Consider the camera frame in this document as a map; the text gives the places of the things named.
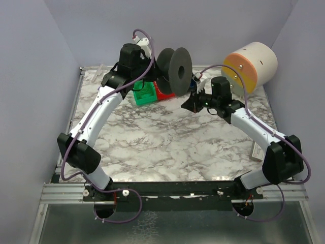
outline wall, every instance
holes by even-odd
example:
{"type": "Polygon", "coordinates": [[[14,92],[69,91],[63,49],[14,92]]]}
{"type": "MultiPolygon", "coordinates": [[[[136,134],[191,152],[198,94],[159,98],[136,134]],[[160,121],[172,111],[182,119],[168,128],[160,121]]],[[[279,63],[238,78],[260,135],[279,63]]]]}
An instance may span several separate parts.
{"type": "Polygon", "coordinates": [[[265,88],[279,130],[296,134],[312,166],[306,184],[318,233],[325,241],[325,2],[300,0],[273,45],[279,61],[265,88]]]}
{"type": "Polygon", "coordinates": [[[79,66],[42,0],[0,1],[0,243],[28,243],[79,66]]]}
{"type": "Polygon", "coordinates": [[[297,0],[45,0],[80,66],[113,65],[132,31],[153,36],[157,53],[184,46],[193,64],[220,63],[260,41],[272,46],[297,0]]]}

